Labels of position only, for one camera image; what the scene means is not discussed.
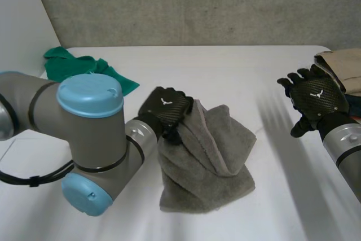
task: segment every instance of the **white tabletop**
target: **white tabletop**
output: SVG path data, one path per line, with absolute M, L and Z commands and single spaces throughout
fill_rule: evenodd
M 208 214 L 159 210 L 157 154 L 146 160 L 100 217 L 71 207 L 60 182 L 38 188 L 0 183 L 0 240 L 361 240 L 361 204 L 323 148 L 317 132 L 293 139 L 300 115 L 279 77 L 308 67 L 321 46 L 179 46 L 73 48 L 103 58 L 140 86 L 125 98 L 131 119 L 156 87 L 174 87 L 206 108 L 226 104 L 257 136 L 246 161 L 256 183 L 249 195 Z M 25 132 L 0 144 L 0 169 L 46 174 L 68 161 L 65 141 Z

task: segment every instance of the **white logo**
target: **white logo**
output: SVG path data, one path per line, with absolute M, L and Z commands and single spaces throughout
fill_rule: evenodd
M 311 96 L 318 97 L 318 98 L 321 98 L 322 94 L 323 94 L 323 90 L 321 90 L 321 92 L 317 93 L 317 94 L 310 93 Z
M 163 99 L 163 98 L 160 98 L 160 99 L 162 100 L 163 105 L 166 105 L 166 104 L 173 104 L 173 102 L 166 102 L 166 101 L 164 101 L 164 99 Z

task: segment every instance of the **gray wall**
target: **gray wall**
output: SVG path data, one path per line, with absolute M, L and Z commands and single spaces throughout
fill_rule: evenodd
M 360 47 L 361 0 L 43 0 L 65 47 Z
M 59 46 L 41 0 L 0 0 L 0 71 L 39 76 L 43 54 Z

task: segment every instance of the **green towel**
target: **green towel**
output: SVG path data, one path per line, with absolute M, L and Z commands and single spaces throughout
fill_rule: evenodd
M 74 57 L 65 48 L 59 46 L 44 54 L 47 59 L 45 69 L 47 78 L 62 82 L 70 76 L 83 73 L 101 73 L 115 78 L 122 86 L 123 96 L 135 90 L 139 84 L 118 74 L 104 59 L 95 60 L 92 56 Z

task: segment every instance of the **carbon fiber hand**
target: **carbon fiber hand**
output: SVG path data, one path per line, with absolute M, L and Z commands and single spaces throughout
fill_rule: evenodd
M 338 85 L 316 65 L 311 69 L 299 69 L 277 83 L 285 88 L 286 96 L 291 98 L 293 107 L 302 117 L 291 130 L 293 137 L 301 137 L 308 131 L 317 129 L 319 121 L 330 113 L 341 112 L 348 115 L 349 104 Z
M 187 97 L 184 92 L 172 87 L 157 87 L 143 103 L 138 115 L 150 114 L 156 117 L 161 123 L 163 137 L 178 144 L 180 138 L 175 128 L 191 112 L 192 106 L 193 98 Z

